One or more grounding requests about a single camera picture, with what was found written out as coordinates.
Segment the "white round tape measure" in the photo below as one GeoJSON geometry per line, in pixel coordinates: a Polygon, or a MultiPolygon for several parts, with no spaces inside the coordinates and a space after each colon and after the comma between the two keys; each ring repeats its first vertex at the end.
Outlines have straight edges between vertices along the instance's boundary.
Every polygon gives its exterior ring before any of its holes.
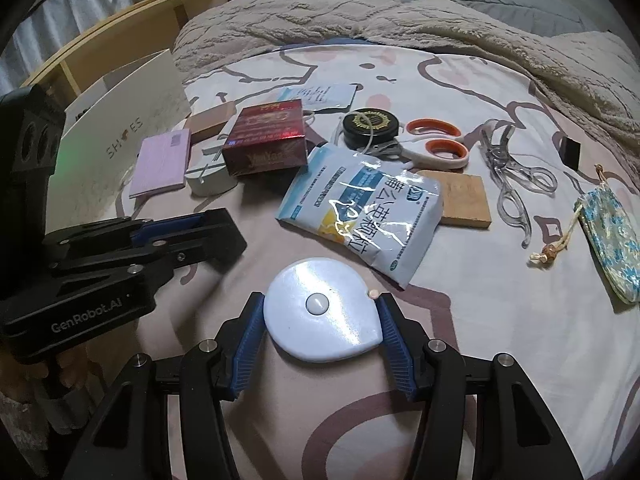
{"type": "Polygon", "coordinates": [[[366,282],[330,258],[299,260],[283,269],[265,293],[264,319],[274,343],[308,363],[351,359],[383,341],[366,282]]]}

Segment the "pink booklet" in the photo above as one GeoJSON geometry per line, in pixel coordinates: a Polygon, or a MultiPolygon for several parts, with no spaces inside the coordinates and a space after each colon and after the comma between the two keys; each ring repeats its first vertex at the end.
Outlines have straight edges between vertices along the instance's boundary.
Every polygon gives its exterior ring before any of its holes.
{"type": "Polygon", "coordinates": [[[171,192],[184,187],[191,153],[191,133],[180,129],[144,139],[134,165],[130,198],[171,192]]]}

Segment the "white shoe box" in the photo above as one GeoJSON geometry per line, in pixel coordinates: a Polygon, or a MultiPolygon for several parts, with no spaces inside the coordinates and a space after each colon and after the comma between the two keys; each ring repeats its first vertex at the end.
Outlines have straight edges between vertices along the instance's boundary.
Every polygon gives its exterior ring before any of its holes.
{"type": "Polygon", "coordinates": [[[46,229],[105,218],[142,141],[170,130],[190,111],[168,49],[112,70],[82,92],[66,108],[46,229]]]}

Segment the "brown square box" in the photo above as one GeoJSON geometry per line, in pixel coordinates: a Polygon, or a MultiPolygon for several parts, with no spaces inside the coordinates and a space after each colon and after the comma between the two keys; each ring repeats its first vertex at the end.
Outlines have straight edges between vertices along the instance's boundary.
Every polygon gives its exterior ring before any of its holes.
{"type": "Polygon", "coordinates": [[[191,144],[218,136],[224,125],[236,113],[235,102],[225,102],[190,116],[184,128],[191,133],[191,144]]]}

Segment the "red cigarette carton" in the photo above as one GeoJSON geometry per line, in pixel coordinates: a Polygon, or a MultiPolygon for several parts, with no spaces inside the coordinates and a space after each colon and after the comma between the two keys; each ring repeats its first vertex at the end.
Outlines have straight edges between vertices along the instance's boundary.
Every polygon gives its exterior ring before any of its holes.
{"type": "Polygon", "coordinates": [[[221,153],[228,173],[242,177],[307,165],[300,99],[244,107],[221,153]]]}

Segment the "blue white flat sachet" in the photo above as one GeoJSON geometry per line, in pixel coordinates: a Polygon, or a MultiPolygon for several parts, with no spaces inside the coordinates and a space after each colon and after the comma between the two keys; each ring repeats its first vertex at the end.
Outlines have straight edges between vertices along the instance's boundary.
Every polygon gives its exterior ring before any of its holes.
{"type": "Polygon", "coordinates": [[[277,97],[278,102],[299,100],[303,110],[330,112],[348,110],[357,91],[356,84],[312,84],[311,86],[285,87],[277,97]]]}

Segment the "blue white medicine pouch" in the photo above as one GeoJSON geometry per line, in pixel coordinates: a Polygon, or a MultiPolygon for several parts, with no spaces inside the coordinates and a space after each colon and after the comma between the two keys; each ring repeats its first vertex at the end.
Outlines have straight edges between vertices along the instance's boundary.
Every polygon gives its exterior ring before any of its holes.
{"type": "Polygon", "coordinates": [[[442,218],[440,184],[348,148],[323,144],[285,193],[277,219],[332,240],[406,288],[442,218]]]}

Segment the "wooden bedside shelf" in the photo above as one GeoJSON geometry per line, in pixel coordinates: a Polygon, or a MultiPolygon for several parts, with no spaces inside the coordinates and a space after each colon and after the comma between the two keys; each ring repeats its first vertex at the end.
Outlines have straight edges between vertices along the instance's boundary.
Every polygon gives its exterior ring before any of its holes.
{"type": "Polygon", "coordinates": [[[170,49],[183,26],[230,0],[143,0],[83,32],[24,82],[38,84],[62,107],[98,79],[139,58],[170,49]]]}

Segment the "wooden square coaster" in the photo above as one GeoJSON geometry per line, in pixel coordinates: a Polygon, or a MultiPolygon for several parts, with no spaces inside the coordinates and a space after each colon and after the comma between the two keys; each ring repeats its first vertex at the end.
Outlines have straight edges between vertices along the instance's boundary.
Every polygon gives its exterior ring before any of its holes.
{"type": "Polygon", "coordinates": [[[443,226],[487,230],[491,225],[487,195],[481,177],[456,172],[420,170],[421,177],[440,184],[443,226]]]}

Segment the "black binder clip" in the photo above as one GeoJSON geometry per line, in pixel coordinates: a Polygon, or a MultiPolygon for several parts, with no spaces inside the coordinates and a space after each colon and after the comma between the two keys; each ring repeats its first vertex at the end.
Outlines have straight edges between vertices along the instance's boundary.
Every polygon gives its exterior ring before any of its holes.
{"type": "Polygon", "coordinates": [[[582,154],[582,144],[568,136],[562,136],[559,145],[562,163],[571,170],[577,171],[580,164],[580,154],[582,154]]]}

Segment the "beige fluffy blanket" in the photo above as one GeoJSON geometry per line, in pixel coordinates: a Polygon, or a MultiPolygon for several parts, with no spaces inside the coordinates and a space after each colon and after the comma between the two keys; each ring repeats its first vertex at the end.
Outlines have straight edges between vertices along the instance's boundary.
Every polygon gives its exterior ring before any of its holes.
{"type": "Polygon", "coordinates": [[[333,38],[508,66],[639,177],[639,64],[610,32],[543,37],[454,0],[232,0],[191,18],[172,55],[183,80],[192,81],[277,47],[333,38]]]}

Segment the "blue floral drawstring pouch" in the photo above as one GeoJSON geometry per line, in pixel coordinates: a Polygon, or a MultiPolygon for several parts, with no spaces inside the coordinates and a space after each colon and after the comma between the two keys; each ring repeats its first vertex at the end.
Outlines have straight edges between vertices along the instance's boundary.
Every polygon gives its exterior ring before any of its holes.
{"type": "Polygon", "coordinates": [[[563,235],[529,255],[533,266],[551,266],[570,244],[580,224],[615,296],[626,306],[639,303],[639,239],[629,214],[605,177],[604,168],[594,166],[598,185],[574,203],[570,224],[563,235]]]}

